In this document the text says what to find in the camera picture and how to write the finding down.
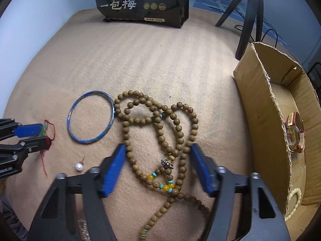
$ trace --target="blue gripper pad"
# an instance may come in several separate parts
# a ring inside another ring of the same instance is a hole
[[[110,159],[109,167],[104,175],[101,193],[104,197],[108,197],[113,192],[120,171],[124,165],[126,156],[126,147],[124,144],[119,144]]]
[[[214,196],[215,191],[219,189],[219,181],[216,174],[216,164],[213,159],[204,156],[197,144],[191,146],[190,160],[195,168],[204,192],[210,197]]]
[[[19,138],[38,136],[41,131],[41,128],[42,128],[42,124],[31,124],[31,125],[18,126],[13,131],[13,135],[15,135]]]

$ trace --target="wristwatch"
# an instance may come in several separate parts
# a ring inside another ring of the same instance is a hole
[[[303,120],[301,119],[300,114],[297,111],[291,112],[284,125],[290,151],[298,153],[303,152],[305,134]]]

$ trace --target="blue bangle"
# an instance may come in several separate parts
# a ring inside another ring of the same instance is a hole
[[[84,98],[88,97],[89,95],[94,95],[94,94],[99,94],[102,95],[104,98],[106,98],[111,106],[111,117],[110,117],[110,121],[107,125],[107,127],[104,129],[104,131],[98,135],[95,138],[92,139],[86,139],[86,140],[82,140],[82,139],[78,139],[72,132],[70,129],[70,119],[71,119],[71,114],[73,112],[73,110],[75,109],[76,105]],[[68,113],[68,118],[67,118],[67,129],[68,129],[68,133],[70,135],[70,137],[77,143],[80,144],[90,144],[90,143],[94,143],[98,140],[100,140],[102,137],[104,137],[106,135],[106,133],[109,131],[109,129],[111,128],[111,125],[114,122],[114,118],[115,118],[115,106],[114,106],[114,102],[113,99],[105,92],[102,91],[91,91],[91,92],[86,92],[84,95],[80,96],[75,103],[72,105],[69,113]]]

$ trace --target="pearl earring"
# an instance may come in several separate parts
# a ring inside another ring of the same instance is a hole
[[[76,170],[82,171],[82,169],[83,169],[83,160],[84,160],[84,159],[85,159],[85,156],[83,157],[83,159],[82,159],[81,161],[79,161],[79,163],[77,163],[77,164],[75,165]]]

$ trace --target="white pearl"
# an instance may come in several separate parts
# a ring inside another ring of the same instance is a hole
[[[76,168],[76,170],[78,170],[78,171],[82,171],[83,165],[80,164],[80,163],[77,163],[77,164],[75,165],[75,168]]]

